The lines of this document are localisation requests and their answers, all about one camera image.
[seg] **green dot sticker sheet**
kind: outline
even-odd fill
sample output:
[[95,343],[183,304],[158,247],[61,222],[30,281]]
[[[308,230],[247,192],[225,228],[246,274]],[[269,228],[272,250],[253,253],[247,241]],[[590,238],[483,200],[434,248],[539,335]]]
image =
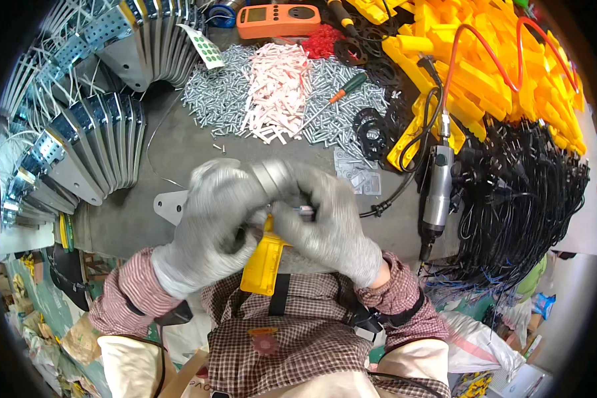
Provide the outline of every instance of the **green dot sticker sheet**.
[[201,59],[204,60],[208,69],[225,66],[219,48],[212,41],[208,40],[203,33],[192,29],[188,25],[177,24],[177,26],[181,27],[188,34],[192,44],[194,44],[197,49],[197,53]]

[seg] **workbench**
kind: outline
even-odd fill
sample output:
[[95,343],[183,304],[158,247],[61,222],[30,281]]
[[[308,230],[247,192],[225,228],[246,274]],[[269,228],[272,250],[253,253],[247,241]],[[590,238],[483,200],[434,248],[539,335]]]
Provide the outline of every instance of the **workbench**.
[[[239,41],[235,29],[211,28],[209,38],[222,50],[235,42],[250,42]],[[226,156],[242,163],[276,157],[307,163],[335,174],[333,147],[325,149],[320,144],[310,145],[306,140],[288,142],[287,145],[275,140],[270,145],[264,145],[258,139],[235,136],[218,137],[214,141],[210,135],[212,127],[202,129],[194,123],[193,116],[188,115],[188,108],[182,107],[178,100],[180,93],[173,91],[165,82],[157,82],[148,89],[143,99],[148,126],[141,153],[139,180],[131,189],[113,192],[102,206],[80,203],[74,216],[76,248],[127,259],[142,248],[172,241],[175,227],[154,212],[153,199],[158,194],[183,189],[158,177],[152,171],[146,153],[150,138],[162,119],[150,146],[150,161],[157,174],[184,187],[188,186],[192,169],[222,155],[221,151],[213,148],[215,143],[225,145]],[[382,196],[356,195],[359,211],[369,211],[372,204],[385,200],[403,179],[403,176],[388,171],[380,170],[380,174]],[[415,263],[420,252],[419,201],[416,184],[412,182],[382,217],[362,219],[365,235],[383,250],[396,253],[403,261]],[[433,246],[432,259],[457,253],[459,219],[459,214],[449,216],[444,234]],[[294,272],[321,270],[318,265],[286,249],[281,269],[290,262],[294,264]]]

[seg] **red wire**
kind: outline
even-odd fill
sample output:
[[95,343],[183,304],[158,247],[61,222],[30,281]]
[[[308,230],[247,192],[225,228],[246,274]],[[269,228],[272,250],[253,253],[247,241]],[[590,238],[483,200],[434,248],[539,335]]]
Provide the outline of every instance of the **red wire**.
[[551,40],[548,38],[546,33],[544,33],[542,28],[540,28],[533,20],[528,19],[526,17],[520,17],[517,20],[517,30],[516,30],[516,33],[517,33],[517,74],[518,74],[517,86],[515,84],[513,84],[513,82],[510,81],[510,77],[504,70],[504,67],[501,65],[500,60],[498,59],[498,57],[495,56],[494,51],[491,49],[491,46],[488,43],[486,43],[485,38],[482,37],[480,32],[478,32],[476,30],[476,28],[473,28],[471,25],[462,24],[462,25],[458,26],[458,30],[456,30],[456,36],[453,39],[453,48],[451,49],[451,60],[449,61],[449,71],[447,72],[447,81],[444,84],[444,89],[442,91],[442,107],[443,108],[447,106],[447,97],[449,96],[449,85],[451,84],[451,79],[453,77],[453,69],[455,68],[456,52],[458,50],[458,40],[460,39],[460,34],[465,29],[469,29],[474,35],[476,35],[476,37],[478,38],[480,43],[482,43],[482,45],[485,47],[486,52],[489,53],[489,56],[491,57],[491,59],[493,59],[493,61],[495,63],[495,66],[500,71],[500,74],[501,74],[502,78],[504,79],[504,83],[507,86],[509,86],[510,89],[513,90],[514,92],[519,92],[519,90],[522,88],[522,83],[524,80],[524,61],[523,61],[523,54],[522,54],[523,48],[522,48],[521,29],[522,29],[522,26],[525,24],[531,25],[540,34],[540,36],[542,36],[544,38],[544,41],[546,41],[546,43],[549,45],[549,47],[551,47],[551,50],[553,51],[553,53],[555,53],[555,57],[557,57],[557,61],[559,61],[559,63],[562,65],[562,68],[564,68],[564,71],[566,72],[566,76],[568,77],[568,80],[570,81],[571,85],[573,86],[573,89],[576,92],[579,92],[579,87],[577,86],[577,75],[575,74],[575,68],[573,67],[572,76],[571,76],[570,72],[568,71],[568,67],[566,66],[564,60],[562,59],[562,56],[557,51],[557,48],[555,48],[555,45],[551,42]]

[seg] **gray work glove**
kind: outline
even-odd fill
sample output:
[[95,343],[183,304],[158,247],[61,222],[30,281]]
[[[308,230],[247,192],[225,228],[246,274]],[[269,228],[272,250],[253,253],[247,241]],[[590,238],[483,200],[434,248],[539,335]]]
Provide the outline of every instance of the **gray work glove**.
[[363,235],[351,186],[303,164],[289,168],[298,187],[310,196],[316,221],[304,222],[286,203],[275,202],[274,233],[308,259],[349,276],[356,286],[371,285],[378,277],[382,252]]
[[174,240],[151,256],[159,284],[172,297],[183,299],[240,271],[255,251],[255,237],[240,226],[269,198],[239,165],[215,159],[192,171]]

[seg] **electric screwdriver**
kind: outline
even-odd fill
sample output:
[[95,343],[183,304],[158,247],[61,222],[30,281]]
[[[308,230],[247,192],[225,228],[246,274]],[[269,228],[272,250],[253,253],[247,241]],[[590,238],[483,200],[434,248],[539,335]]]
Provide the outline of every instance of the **electric screwdriver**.
[[440,143],[431,147],[431,181],[429,194],[425,200],[425,209],[422,217],[422,247],[420,248],[420,260],[427,261],[431,255],[431,247],[436,238],[442,235],[444,226],[449,214],[451,203],[451,166],[453,165],[454,153],[449,146],[449,113],[442,110],[440,120]]

